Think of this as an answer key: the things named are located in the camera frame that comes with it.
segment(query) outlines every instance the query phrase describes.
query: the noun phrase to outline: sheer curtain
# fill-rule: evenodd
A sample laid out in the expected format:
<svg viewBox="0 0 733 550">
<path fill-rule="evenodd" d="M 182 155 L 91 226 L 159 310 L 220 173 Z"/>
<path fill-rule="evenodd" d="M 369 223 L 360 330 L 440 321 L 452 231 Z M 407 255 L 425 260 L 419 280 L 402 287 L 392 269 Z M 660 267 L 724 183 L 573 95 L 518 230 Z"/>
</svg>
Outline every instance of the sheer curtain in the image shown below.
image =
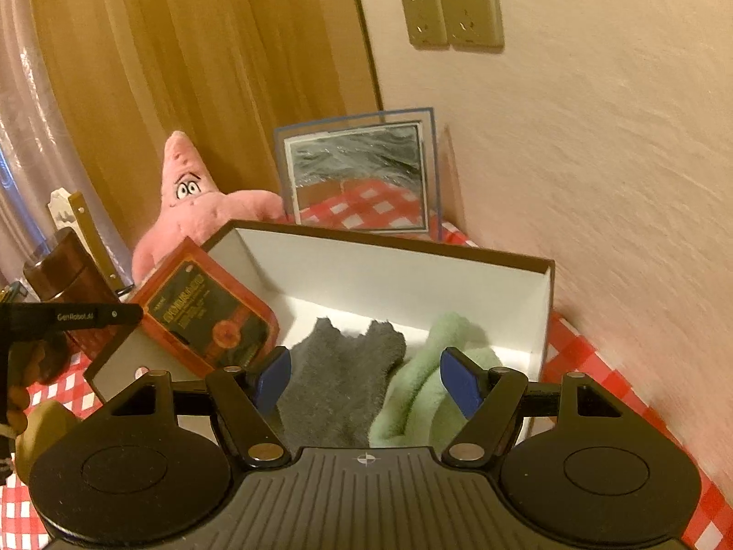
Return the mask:
<svg viewBox="0 0 733 550">
<path fill-rule="evenodd" d="M 51 91 L 30 0 L 0 0 L 0 272 L 12 281 L 54 232 L 57 188 L 81 191 L 112 261 L 130 282 L 130 251 L 84 170 Z"/>
</svg>

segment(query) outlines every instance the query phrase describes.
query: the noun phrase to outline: gray towel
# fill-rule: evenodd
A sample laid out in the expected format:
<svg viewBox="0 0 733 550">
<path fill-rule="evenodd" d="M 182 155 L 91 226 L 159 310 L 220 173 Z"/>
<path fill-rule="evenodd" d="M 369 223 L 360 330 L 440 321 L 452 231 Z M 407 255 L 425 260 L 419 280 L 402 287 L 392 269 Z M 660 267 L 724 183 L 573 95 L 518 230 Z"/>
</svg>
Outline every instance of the gray towel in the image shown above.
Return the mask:
<svg viewBox="0 0 733 550">
<path fill-rule="evenodd" d="M 402 333 L 375 321 L 350 337 L 319 318 L 291 356 L 290 384 L 277 404 L 287 447 L 368 448 L 391 373 L 405 358 Z"/>
</svg>

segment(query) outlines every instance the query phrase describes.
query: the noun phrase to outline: pink starfish plush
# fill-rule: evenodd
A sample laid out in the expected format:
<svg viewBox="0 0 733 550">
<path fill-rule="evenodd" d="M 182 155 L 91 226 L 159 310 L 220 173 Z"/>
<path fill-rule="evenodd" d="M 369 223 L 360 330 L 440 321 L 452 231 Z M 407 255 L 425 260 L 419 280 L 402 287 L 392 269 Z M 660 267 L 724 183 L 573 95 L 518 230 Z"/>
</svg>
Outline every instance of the pink starfish plush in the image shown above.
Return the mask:
<svg viewBox="0 0 733 550">
<path fill-rule="evenodd" d="M 282 198 L 272 192 L 220 192 L 191 140 L 176 131 L 166 141 L 158 220 L 133 252 L 133 280 L 140 283 L 186 236 L 200 245 L 229 220 L 283 214 Z"/>
</svg>

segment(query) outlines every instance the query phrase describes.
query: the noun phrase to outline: outlet cover plate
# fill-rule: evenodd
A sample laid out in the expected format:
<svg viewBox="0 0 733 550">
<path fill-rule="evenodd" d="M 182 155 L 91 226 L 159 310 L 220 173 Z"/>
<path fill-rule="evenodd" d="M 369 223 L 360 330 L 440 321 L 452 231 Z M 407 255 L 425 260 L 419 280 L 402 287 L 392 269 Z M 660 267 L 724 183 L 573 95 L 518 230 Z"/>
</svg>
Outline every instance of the outlet cover plate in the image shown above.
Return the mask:
<svg viewBox="0 0 733 550">
<path fill-rule="evenodd" d="M 441 0 L 402 0 L 402 8 L 413 46 L 448 46 Z"/>
<path fill-rule="evenodd" d="M 499 0 L 441 0 L 441 3 L 451 45 L 503 47 Z"/>
</svg>

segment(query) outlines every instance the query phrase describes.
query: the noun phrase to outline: metal bolt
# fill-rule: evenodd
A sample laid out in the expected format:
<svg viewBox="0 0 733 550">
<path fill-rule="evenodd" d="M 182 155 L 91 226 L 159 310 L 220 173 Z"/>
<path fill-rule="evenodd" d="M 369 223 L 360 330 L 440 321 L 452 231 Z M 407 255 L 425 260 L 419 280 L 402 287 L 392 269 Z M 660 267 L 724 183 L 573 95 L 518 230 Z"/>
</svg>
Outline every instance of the metal bolt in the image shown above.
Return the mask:
<svg viewBox="0 0 733 550">
<path fill-rule="evenodd" d="M 485 451 L 478 444 L 461 442 L 451 446 L 448 453 L 450 453 L 453 459 L 457 459 L 458 461 L 478 461 L 484 456 Z"/>
<path fill-rule="evenodd" d="M 253 444 L 247 452 L 255 461 L 275 461 L 285 453 L 282 446 L 271 442 Z"/>
</svg>

